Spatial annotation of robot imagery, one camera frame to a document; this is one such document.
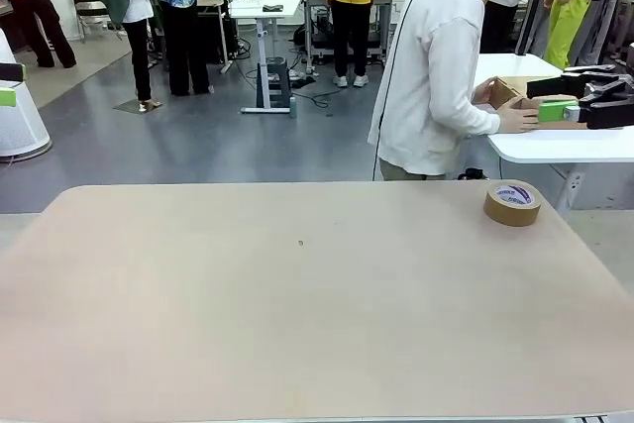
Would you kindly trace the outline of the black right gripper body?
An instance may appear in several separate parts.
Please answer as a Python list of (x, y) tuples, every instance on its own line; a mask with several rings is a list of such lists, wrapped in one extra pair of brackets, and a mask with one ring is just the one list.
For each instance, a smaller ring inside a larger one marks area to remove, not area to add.
[(620, 74), (618, 77), (621, 85), (613, 93), (613, 100), (619, 103), (615, 116), (633, 115), (633, 77), (629, 74)]

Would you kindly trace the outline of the person's right hand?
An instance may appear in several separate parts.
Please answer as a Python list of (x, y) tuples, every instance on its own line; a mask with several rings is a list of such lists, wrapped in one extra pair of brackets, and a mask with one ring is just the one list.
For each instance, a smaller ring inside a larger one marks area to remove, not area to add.
[(503, 107), (497, 110), (497, 114), (500, 118), (498, 134), (521, 134), (539, 128), (537, 109)]

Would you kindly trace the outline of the person's left hand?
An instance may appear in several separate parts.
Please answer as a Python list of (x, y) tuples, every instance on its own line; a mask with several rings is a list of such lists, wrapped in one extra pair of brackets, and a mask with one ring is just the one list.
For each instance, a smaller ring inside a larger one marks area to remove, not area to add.
[(478, 85), (474, 90), (472, 103), (475, 105), (489, 104), (490, 95), (495, 84), (496, 77), (488, 78), (486, 81)]

